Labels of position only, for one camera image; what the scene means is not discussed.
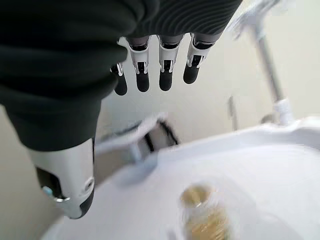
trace white wall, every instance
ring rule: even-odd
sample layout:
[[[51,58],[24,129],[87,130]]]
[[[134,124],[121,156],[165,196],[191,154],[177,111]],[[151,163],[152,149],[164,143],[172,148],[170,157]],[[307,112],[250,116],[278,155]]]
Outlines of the white wall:
[[[245,0],[237,13],[250,1]],[[276,71],[297,118],[320,113],[320,1],[296,0],[284,14],[271,13],[266,19],[266,33]],[[254,42],[248,33],[232,41],[225,32],[201,66],[197,81],[183,82],[190,36],[180,45],[173,72],[172,88],[159,88],[158,40],[151,38],[149,50],[150,89],[139,92],[131,58],[124,63],[128,93],[113,93],[105,100],[111,118],[111,130],[150,113],[169,111],[170,121],[183,142],[222,134],[232,130],[227,111],[228,98],[234,97],[240,128],[259,124],[272,112],[272,97]]]
[[[266,32],[277,72],[294,114],[320,113],[320,1],[296,0],[282,16],[270,16]],[[159,89],[158,42],[150,48],[150,90],[141,93],[128,57],[124,63],[126,96],[104,101],[99,131],[109,132],[153,112],[169,111],[170,121],[184,142],[232,130],[227,101],[233,95],[241,128],[254,126],[272,110],[266,78],[247,35],[233,42],[224,34],[201,67],[197,81],[183,82],[189,45],[183,39],[173,74],[172,89]],[[59,211],[40,192],[34,168],[0,109],[0,239],[38,239]]]

